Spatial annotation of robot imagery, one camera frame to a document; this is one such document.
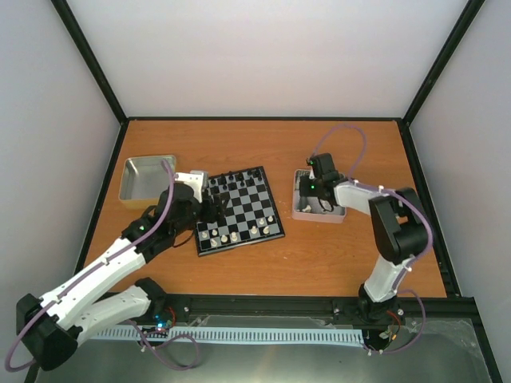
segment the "wooden tabletop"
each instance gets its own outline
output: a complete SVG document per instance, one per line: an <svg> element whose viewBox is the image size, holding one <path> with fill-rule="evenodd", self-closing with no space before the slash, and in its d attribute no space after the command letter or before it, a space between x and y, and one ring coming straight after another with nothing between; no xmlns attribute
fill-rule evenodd
<svg viewBox="0 0 511 383"><path fill-rule="evenodd" d="M344 223L312 223L291 217L293 175L305 167L318 140L335 122L316 121L132 121L122 145L85 265L101 255L142 211L119 201L125 160L173 154L178 172L211 175L263 165L283 221L285 238L199 258L195 241L158 255L119 282L120 291L151 277L168 293L357 296L378 257L370 217L349 210ZM357 122L367 134L366 156L354 177L389 188L414 186L393 121ZM362 140L355 130L332 135L321 152L346 172ZM188 236L184 233L177 243ZM402 284L423 297L445 297L433 252Z"/></svg>

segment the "white wall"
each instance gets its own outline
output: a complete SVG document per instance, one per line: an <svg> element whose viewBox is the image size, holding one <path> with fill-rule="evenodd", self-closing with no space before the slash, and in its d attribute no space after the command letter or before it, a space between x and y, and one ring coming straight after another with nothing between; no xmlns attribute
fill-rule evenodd
<svg viewBox="0 0 511 383"><path fill-rule="evenodd" d="M466 0L70 0L129 116L403 116Z"/></svg>
<svg viewBox="0 0 511 383"><path fill-rule="evenodd" d="M412 133L462 292L511 381L511 2L486 2Z"/></svg>
<svg viewBox="0 0 511 383"><path fill-rule="evenodd" d="M117 136L96 83L50 1L0 12L0 381L16 301L73 272ZM24 346L16 364L28 360Z"/></svg>

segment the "chessboard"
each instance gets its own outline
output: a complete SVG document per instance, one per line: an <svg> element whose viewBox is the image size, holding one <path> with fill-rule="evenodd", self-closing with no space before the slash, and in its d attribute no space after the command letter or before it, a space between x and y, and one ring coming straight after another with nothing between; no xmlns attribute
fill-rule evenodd
<svg viewBox="0 0 511 383"><path fill-rule="evenodd" d="M199 222L199 256L284 237L282 221L262 166L209 178L204 196L221 201L222 218Z"/></svg>

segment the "gray floor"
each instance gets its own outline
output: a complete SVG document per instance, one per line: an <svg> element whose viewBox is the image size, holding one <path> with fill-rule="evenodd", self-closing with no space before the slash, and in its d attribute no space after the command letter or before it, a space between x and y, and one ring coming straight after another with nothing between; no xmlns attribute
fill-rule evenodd
<svg viewBox="0 0 511 383"><path fill-rule="evenodd" d="M185 372L167 369L150 353L141 353L135 342L92 340L58 369L41 372L38 383L490 382L471 334L456 329L430 323L416 345L389 356L323 345L201 345L200 365ZM401 342L407 342L412 335L402 332ZM186 364L193 348L175 344L164 354Z"/></svg>

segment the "black metal frame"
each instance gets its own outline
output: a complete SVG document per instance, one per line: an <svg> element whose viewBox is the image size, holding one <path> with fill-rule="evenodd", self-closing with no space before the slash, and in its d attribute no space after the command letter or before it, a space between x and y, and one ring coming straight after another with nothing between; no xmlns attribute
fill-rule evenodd
<svg viewBox="0 0 511 383"><path fill-rule="evenodd" d="M490 376L493 381L502 381L499 374L497 364L493 357L492 350L489 346L488 338L481 322L481 317L477 310L477 306L473 298L461 297L454 269L450 261L449 253L443 239L442 230L440 228L438 217L434 210L433 201L431 199L426 179L422 172L422 167L415 150L414 141L410 134L410 125L417 116L418 111L422 107L424 101L430 94L435 82L440 77L442 70L446 67L454 50L459 45L465 32L468 30L471 22L480 10L484 0L468 0L465 9L462 11L458 21L456 22L452 32L442 47L437 59L433 63L424 82L422 83L417 95L413 99L408 111L403 118L375 118L375 117L150 117L150 116L134 116L126 117L121 105L119 104L113 90L95 58L76 18L73 16L66 0L52 0L52 3L61 16L69 34L74 40L77 48L83 56L92 75L96 79L98 86L103 92L105 99L109 103L113 113L121 124L121 129L117 137L112 157L107 168L105 179L101 186L100 195L94 208L93 216L89 225L89 229L85 236L85 241L81 249L81 253L77 262L76 272L84 266L86 255L93 238L97 221L101 212L101 208L105 201L106 192L110 180L112 178L113 169L117 163L117 158L121 151L122 143L131 120L309 120L309 121L339 121L339 120L357 120L357 121L396 121L399 132L402 137L403 147L410 165L412 176L414 177L415 186L418 196L422 201L424 210L431 222L434 230L434 250L438 261L438 266L442 273L442 281L446 289L448 298L425 298L423 302L429 318L468 318L472 321L476 335L485 357ZM178 320L188 321L206 314L217 315L293 315L307 316L315 318L326 318L338 324L352 325L355 328L369 329L374 328L372 325L361 323L354 320L351 315L343 313L335 313L335 308L353 306L356 302L355 297L268 297L268 296L223 296L223 295L197 295L197 294L172 294L168 296L168 302L176 311ZM409 298L399 299L401 308L410 316L420 316L420 306L416 301ZM37 367L30 369L26 376L26 382L33 382L37 376Z"/></svg>

